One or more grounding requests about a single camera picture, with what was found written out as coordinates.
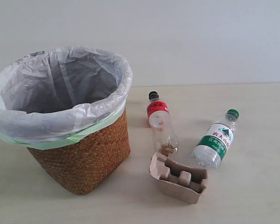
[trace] green label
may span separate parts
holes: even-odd
[[[214,136],[211,136],[211,135],[204,136],[198,143],[198,146],[200,146],[200,145],[208,146],[208,147],[211,147],[212,149],[214,149],[219,154],[221,160],[223,159],[223,157],[227,151],[227,147],[223,143],[223,141],[221,141],[220,139],[218,139]]]

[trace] wicker basket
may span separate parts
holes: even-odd
[[[86,195],[130,154],[126,111],[112,125],[74,145],[28,150],[60,185],[74,194]]]

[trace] wall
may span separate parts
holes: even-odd
[[[76,44],[124,55],[137,86],[280,82],[280,0],[0,1],[0,71]]]

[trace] woven trash bin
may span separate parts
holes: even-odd
[[[129,155],[122,56],[88,47],[30,54],[0,73],[0,138],[26,147],[60,185],[94,190]]]

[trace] water bottle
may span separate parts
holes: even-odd
[[[153,132],[154,149],[165,156],[177,153],[178,139],[172,128],[167,105],[159,99],[157,92],[150,92],[147,107],[148,122]]]
[[[200,167],[217,169],[233,141],[237,110],[229,110],[218,122],[211,125],[198,145],[194,148],[191,160]]]

